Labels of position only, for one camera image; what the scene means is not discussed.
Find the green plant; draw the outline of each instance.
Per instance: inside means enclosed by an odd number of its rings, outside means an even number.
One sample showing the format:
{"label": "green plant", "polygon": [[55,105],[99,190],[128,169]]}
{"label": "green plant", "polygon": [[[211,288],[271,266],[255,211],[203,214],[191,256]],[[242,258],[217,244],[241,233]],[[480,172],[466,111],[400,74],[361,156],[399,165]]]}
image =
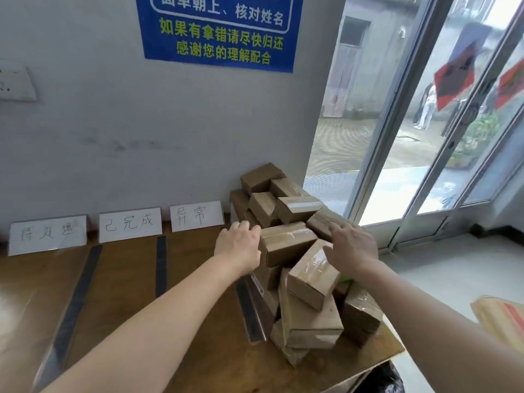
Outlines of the green plant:
{"label": "green plant", "polygon": [[469,125],[449,161],[456,163],[463,157],[480,156],[500,127],[501,123],[495,113],[481,115]]}

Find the left hand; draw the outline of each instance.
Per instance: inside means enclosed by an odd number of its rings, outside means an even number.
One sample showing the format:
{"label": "left hand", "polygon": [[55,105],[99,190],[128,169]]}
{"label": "left hand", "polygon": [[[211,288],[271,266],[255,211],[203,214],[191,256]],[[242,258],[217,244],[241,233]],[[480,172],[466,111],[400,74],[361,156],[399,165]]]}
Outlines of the left hand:
{"label": "left hand", "polygon": [[215,256],[226,258],[239,273],[245,276],[260,264],[260,226],[249,230],[249,222],[233,222],[229,230],[222,229],[216,239]]}

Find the white pants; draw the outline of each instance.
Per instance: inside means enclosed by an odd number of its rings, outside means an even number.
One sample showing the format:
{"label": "white pants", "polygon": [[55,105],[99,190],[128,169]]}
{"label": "white pants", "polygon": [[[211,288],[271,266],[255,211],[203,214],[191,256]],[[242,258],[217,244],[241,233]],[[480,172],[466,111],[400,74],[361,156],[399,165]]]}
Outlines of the white pants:
{"label": "white pants", "polygon": [[433,117],[433,112],[435,111],[436,103],[426,102],[424,108],[422,109],[422,114],[420,116],[419,127],[424,129],[429,127],[431,117]]}

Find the black bag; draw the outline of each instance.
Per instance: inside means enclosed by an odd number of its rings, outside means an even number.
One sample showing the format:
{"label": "black bag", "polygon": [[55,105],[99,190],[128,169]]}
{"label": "black bag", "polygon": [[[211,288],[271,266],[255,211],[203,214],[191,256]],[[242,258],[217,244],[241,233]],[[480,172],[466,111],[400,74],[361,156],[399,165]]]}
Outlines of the black bag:
{"label": "black bag", "polygon": [[388,361],[375,367],[354,393],[406,393],[397,369]]}

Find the right hand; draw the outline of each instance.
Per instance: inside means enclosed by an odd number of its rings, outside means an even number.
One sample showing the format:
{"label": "right hand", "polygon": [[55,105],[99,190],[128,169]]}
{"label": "right hand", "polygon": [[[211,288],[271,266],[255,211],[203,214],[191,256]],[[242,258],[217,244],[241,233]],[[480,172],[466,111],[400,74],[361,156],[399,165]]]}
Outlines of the right hand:
{"label": "right hand", "polygon": [[362,267],[379,262],[377,242],[361,228],[351,225],[329,226],[333,248],[325,246],[327,261],[344,276],[358,279]]}

